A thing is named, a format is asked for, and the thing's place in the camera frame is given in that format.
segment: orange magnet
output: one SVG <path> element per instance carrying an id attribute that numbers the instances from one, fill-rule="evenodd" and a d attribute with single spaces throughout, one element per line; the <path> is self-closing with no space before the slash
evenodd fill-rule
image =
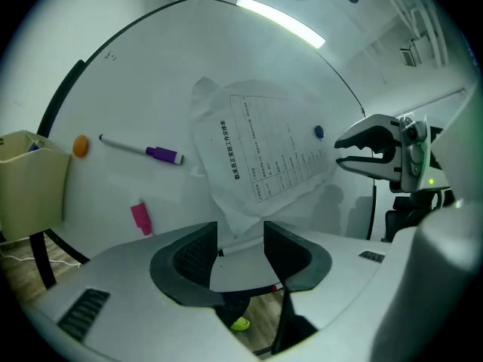
<path id="1" fill-rule="evenodd" d="M 72 146 L 72 152 L 75 157 L 84 157 L 89 150 L 89 140 L 86 136 L 81 135 L 75 138 L 74 145 Z"/>

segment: paper sheet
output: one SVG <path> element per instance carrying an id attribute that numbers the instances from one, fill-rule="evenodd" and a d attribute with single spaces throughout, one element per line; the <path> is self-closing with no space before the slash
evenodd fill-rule
<path id="1" fill-rule="evenodd" d="M 296 103 L 268 81 L 192 92 L 195 144 L 211 193 L 235 235 L 321 185 L 334 172 L 329 141 L 315 136 L 320 104 Z"/>

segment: vent grille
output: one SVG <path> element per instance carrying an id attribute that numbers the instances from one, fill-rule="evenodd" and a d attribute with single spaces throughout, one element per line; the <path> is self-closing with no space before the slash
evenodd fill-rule
<path id="1" fill-rule="evenodd" d="M 402 56 L 405 59 L 406 66 L 416 67 L 416 63 L 414 62 L 413 55 L 411 54 L 411 52 L 409 50 L 401 49 L 401 53 L 402 53 Z"/>
<path id="2" fill-rule="evenodd" d="M 110 293 L 89 288 L 60 319 L 58 326 L 82 342 L 109 296 Z"/>
<path id="3" fill-rule="evenodd" d="M 363 253 L 360 253 L 359 256 L 367 260 L 372 260 L 373 262 L 383 262 L 385 257 L 380 253 L 371 252 L 369 250 L 365 250 Z"/>

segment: whiteboard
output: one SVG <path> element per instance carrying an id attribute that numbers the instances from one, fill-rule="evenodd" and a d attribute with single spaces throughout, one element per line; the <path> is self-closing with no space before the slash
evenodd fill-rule
<path id="1" fill-rule="evenodd" d="M 90 140 L 87 157 L 71 160 L 64 222 L 53 227 L 66 243 L 92 257 L 142 239 L 130 212 L 138 198 L 146 202 L 156 235 L 218 221 L 218 246 L 228 248 L 263 234 L 260 223 L 234 239 L 211 197 L 189 118 L 191 91 L 202 76 L 222 86 L 274 81 L 324 106 L 327 118 L 314 123 L 331 133 L 344 132 L 362 117 L 355 97 L 320 55 L 266 18 L 214 0 L 185 0 L 156 11 L 102 46 L 51 128 L 49 138 L 68 152 L 79 134 Z M 181 152 L 185 161 L 171 165 L 106 146 L 98 140 L 102 133 Z M 347 220 L 356 200 L 371 196 L 371 185 L 370 179 L 338 169 L 331 183 L 274 219 L 365 238 L 370 216 L 349 224 L 350 232 Z"/>

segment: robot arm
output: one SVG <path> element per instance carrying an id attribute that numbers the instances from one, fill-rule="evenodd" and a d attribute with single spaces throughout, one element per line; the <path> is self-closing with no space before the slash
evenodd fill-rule
<path id="1" fill-rule="evenodd" d="M 427 121 L 397 119 L 376 114 L 351 126 L 336 142 L 336 149 L 357 146 L 382 153 L 382 158 L 350 155 L 338 158 L 344 170 L 391 182 L 393 192 L 416 192 L 447 188 L 448 181 L 431 154 L 431 142 L 441 129 Z"/>

